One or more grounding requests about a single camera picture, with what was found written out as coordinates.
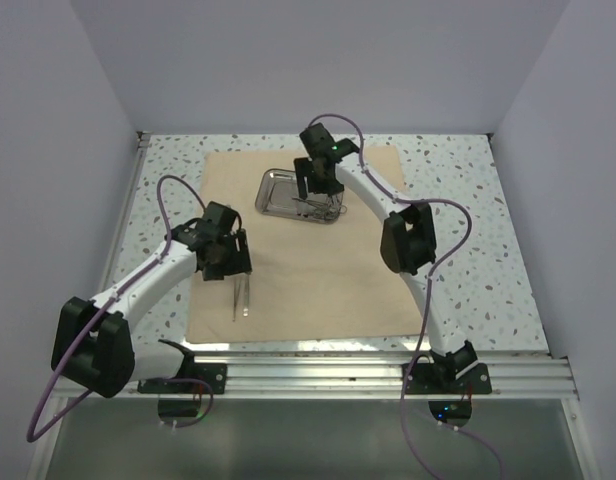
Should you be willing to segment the steel surgical scissors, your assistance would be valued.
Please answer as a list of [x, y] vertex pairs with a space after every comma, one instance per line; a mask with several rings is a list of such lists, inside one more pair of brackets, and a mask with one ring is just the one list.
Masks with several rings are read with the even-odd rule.
[[347, 206], [337, 199], [328, 197], [324, 202], [318, 202], [314, 208], [313, 216], [326, 223], [336, 221], [341, 215], [347, 213]]

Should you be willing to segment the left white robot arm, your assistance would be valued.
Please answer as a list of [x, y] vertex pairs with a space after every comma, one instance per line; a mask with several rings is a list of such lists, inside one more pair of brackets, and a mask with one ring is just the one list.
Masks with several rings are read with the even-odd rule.
[[195, 273], [206, 281], [252, 271], [244, 229], [177, 227], [139, 267], [109, 289], [60, 311], [51, 357], [63, 376], [104, 398], [134, 381], [163, 382], [173, 392], [200, 378], [192, 352], [169, 340], [139, 345], [132, 339], [145, 315], [177, 284]]

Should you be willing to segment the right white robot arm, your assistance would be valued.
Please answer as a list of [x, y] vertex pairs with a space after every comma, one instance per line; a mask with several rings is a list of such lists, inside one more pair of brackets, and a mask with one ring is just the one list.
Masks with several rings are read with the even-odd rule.
[[380, 255], [405, 282], [422, 313], [435, 384], [445, 392], [458, 391], [468, 382], [477, 355], [460, 323], [432, 300], [434, 270], [447, 257], [436, 254], [431, 202], [403, 196], [372, 166], [354, 158], [296, 158], [294, 169], [301, 198], [350, 190], [382, 222]]

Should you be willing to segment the beige surgical cloth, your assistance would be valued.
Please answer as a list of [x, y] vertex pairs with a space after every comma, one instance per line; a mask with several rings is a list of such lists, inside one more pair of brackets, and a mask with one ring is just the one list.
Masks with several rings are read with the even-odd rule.
[[255, 207], [263, 175], [299, 152], [215, 152], [201, 194], [237, 210], [252, 261], [249, 311], [234, 308], [233, 278], [192, 279], [190, 343], [329, 340], [419, 332], [420, 309], [380, 255], [382, 222], [354, 194], [332, 224], [268, 216]]

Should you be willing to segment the steel instrument tray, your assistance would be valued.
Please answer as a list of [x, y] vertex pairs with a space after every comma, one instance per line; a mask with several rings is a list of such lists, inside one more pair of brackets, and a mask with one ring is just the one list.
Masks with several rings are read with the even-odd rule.
[[[298, 220], [317, 224], [332, 224], [300, 217], [297, 214], [294, 197], [299, 197], [295, 172], [284, 169], [269, 169], [262, 177], [259, 190], [255, 199], [256, 210], [268, 216], [274, 216], [289, 220]], [[308, 194], [307, 199], [324, 201], [329, 196], [324, 194]], [[343, 194], [331, 198], [341, 201]]]

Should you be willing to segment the steel tweezers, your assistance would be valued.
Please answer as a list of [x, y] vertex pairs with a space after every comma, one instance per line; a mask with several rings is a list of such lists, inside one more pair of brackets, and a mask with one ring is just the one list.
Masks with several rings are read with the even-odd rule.
[[236, 322], [239, 306], [239, 298], [241, 291], [241, 277], [234, 277], [233, 282], [233, 307], [232, 307], [232, 322]]
[[250, 313], [250, 275], [244, 277], [242, 290], [242, 316], [248, 317]]

